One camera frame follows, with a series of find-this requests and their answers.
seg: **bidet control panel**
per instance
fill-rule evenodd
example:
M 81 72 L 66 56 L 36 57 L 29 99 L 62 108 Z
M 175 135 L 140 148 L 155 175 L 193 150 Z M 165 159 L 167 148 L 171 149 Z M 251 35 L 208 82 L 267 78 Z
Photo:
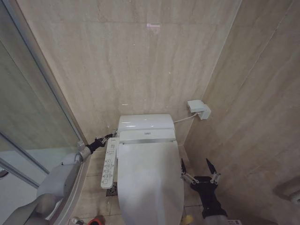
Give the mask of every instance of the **bidet control panel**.
M 112 137 L 108 139 L 101 179 L 101 188 L 103 189 L 110 189 L 113 187 L 113 171 L 116 162 L 118 146 L 118 137 Z

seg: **tiled floor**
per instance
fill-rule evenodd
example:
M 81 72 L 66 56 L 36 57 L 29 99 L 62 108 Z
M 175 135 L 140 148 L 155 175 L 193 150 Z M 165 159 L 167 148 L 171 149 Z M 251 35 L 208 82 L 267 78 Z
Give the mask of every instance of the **tiled floor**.
M 194 175 L 183 146 L 179 146 L 179 155 L 183 158 L 188 173 Z M 106 197 L 106 190 L 100 187 L 105 151 L 96 151 L 91 157 L 87 177 L 71 218 L 79 217 L 85 222 L 89 222 L 94 217 L 101 215 L 101 220 L 105 221 L 106 225 L 124 225 L 118 197 Z M 184 195 L 183 215 L 193 215 L 193 225 L 203 224 L 201 216 L 202 206 L 199 195 L 189 188 L 187 184 L 184 186 Z

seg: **glass shower door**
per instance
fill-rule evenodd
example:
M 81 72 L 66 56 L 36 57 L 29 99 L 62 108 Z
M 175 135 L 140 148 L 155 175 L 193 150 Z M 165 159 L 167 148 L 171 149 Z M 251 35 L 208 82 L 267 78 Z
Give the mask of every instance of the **glass shower door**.
M 0 105 L 2 224 L 16 208 L 36 198 L 39 184 L 68 153 L 77 151 L 79 141 L 2 1 Z M 5 166 L 17 173 L 1 177 Z

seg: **robotic hand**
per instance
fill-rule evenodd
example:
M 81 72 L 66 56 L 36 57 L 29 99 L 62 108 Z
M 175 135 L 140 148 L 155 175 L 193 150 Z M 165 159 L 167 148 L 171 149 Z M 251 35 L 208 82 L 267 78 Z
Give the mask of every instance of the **robotic hand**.
M 227 213 L 221 208 L 221 204 L 215 195 L 221 174 L 217 173 L 215 167 L 208 159 L 206 159 L 206 162 L 212 178 L 209 176 L 192 177 L 187 173 L 183 160 L 181 160 L 181 177 L 194 191 L 198 192 L 203 205 L 202 217 L 204 223 L 206 225 L 227 225 Z

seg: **beige marble wall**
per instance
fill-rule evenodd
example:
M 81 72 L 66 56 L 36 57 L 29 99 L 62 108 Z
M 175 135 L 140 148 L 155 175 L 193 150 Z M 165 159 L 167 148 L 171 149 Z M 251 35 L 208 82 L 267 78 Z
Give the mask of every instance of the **beige marble wall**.
M 189 116 L 186 101 L 204 94 L 240 0 L 18 3 L 90 142 L 122 114 Z M 176 124 L 179 143 L 191 122 Z
M 300 185 L 299 23 L 299 0 L 242 2 L 203 98 L 212 115 L 195 119 L 185 141 L 195 173 L 209 174 L 205 158 L 222 173 L 231 216 L 300 224 L 300 208 L 278 191 Z

